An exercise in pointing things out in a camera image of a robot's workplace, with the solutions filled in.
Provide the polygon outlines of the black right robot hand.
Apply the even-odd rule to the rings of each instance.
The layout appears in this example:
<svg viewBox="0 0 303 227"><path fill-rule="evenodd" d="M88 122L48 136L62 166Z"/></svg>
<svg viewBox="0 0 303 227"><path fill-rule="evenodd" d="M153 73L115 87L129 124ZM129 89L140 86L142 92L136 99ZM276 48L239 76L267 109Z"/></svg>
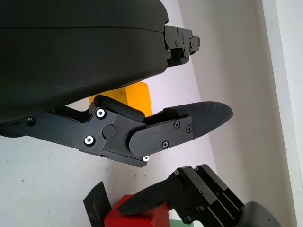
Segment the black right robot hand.
<svg viewBox="0 0 303 227"><path fill-rule="evenodd" d="M199 221L205 227L281 226L261 204L243 203L206 164L177 168L166 180L131 196L118 211L135 215L164 203L188 225Z"/></svg>

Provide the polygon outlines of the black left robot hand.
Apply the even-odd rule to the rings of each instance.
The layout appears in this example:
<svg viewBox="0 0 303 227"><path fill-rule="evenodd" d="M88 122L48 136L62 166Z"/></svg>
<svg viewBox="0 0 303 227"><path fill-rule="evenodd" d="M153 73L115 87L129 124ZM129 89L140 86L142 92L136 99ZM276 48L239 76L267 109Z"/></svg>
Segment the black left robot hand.
<svg viewBox="0 0 303 227"><path fill-rule="evenodd" d="M159 0L3 0L0 134L29 136L143 167L233 116L209 101L143 112L103 93L187 63L191 30Z"/></svg>

